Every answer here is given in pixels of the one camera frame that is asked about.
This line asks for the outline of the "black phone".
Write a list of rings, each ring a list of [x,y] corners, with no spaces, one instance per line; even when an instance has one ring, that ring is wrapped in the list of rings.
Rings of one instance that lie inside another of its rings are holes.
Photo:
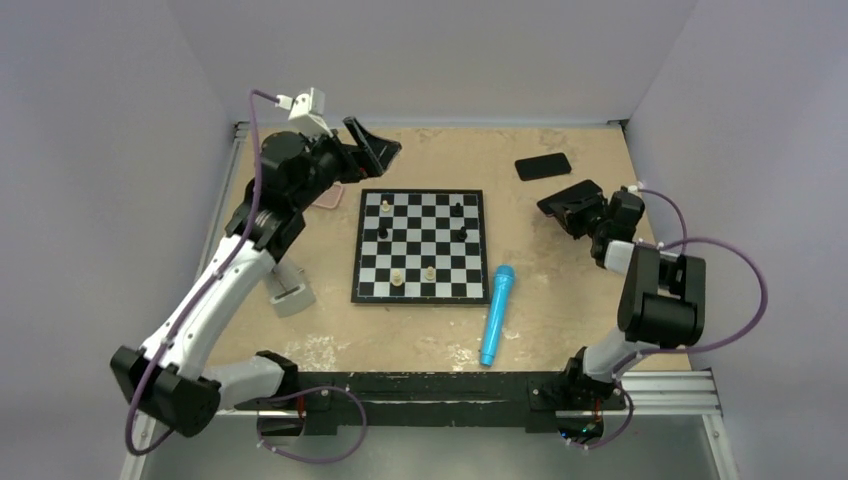
[[[519,159],[514,162],[514,166],[522,181],[540,180],[572,172],[568,157],[562,152]]]

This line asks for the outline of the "pink phone case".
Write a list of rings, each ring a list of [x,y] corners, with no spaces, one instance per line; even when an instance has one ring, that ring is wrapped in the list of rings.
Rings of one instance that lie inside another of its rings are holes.
[[[344,195],[344,186],[340,183],[331,185],[311,204],[311,207],[325,210],[336,209]]]

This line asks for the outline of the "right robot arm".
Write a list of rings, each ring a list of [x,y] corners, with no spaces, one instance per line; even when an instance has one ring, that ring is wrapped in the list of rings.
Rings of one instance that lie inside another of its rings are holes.
[[[573,239],[590,238],[596,265],[624,278],[614,327],[571,357],[556,380],[576,407],[609,398],[621,374],[649,355],[695,345],[704,330],[706,263],[637,239],[644,192],[626,186],[606,197],[586,180],[537,204]]]

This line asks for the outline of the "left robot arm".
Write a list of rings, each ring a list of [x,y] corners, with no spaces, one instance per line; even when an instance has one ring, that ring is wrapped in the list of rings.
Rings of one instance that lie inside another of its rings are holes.
[[[255,175],[206,269],[177,310],[137,348],[120,347],[110,368],[130,405],[126,428],[142,412],[186,438],[199,434],[221,409],[263,399],[292,405],[297,367],[262,351],[247,361],[209,369],[207,360],[248,294],[283,260],[305,228],[305,210],[336,183],[386,173],[400,142],[370,133],[354,117],[334,130],[308,135],[282,131],[255,140]]]

